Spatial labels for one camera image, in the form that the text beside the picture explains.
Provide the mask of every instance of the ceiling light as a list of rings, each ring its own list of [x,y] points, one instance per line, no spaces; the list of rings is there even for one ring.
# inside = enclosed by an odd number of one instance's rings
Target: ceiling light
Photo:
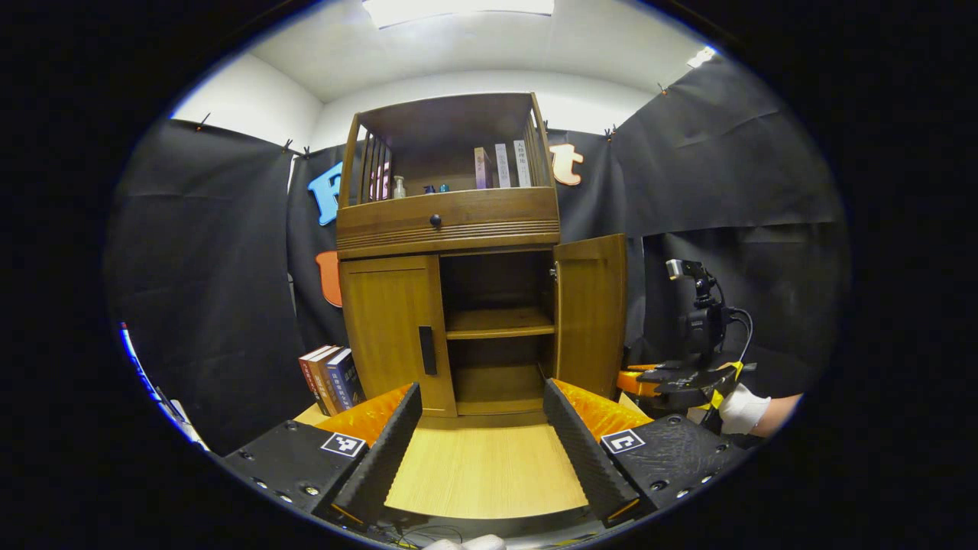
[[[704,61],[710,61],[711,59],[713,59],[713,54],[715,54],[715,53],[717,53],[716,50],[714,50],[713,48],[711,48],[709,46],[706,46],[705,48],[703,48],[699,52],[696,52],[696,57],[694,57],[691,60],[687,61],[686,64],[689,65],[690,67],[696,69],[697,67],[703,65],[703,62]]]
[[[393,24],[472,12],[554,14],[554,0],[364,0],[364,9],[377,28]]]

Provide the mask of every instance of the white wall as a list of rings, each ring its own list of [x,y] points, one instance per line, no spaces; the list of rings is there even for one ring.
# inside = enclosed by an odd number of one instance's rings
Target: white wall
[[[362,90],[327,103],[310,138],[317,151],[346,143],[353,115],[418,99],[488,92],[536,92],[540,112],[548,126],[603,134],[611,124],[621,125],[654,94],[606,82],[526,70],[473,70],[411,78]]]
[[[302,151],[323,102],[260,59],[244,54],[198,86],[171,118],[218,126]]]

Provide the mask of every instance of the cabinet shelf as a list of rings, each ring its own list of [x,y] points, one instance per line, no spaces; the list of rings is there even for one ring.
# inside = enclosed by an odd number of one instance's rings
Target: cabinet shelf
[[[448,340],[513,338],[554,333],[554,321],[538,307],[448,311],[446,317]]]
[[[544,380],[534,363],[479,365],[452,369],[460,415],[539,411]]]

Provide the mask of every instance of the drawer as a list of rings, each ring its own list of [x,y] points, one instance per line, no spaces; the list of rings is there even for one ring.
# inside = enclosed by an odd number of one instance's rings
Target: drawer
[[[438,215],[441,223],[431,223]],[[517,187],[419,195],[341,208],[340,259],[560,240],[556,189]]]

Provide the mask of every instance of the black handle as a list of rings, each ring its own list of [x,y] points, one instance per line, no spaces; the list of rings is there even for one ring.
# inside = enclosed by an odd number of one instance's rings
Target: black handle
[[[418,336],[422,340],[424,373],[438,376],[438,366],[434,363],[434,335],[431,333],[431,327],[418,327]]]

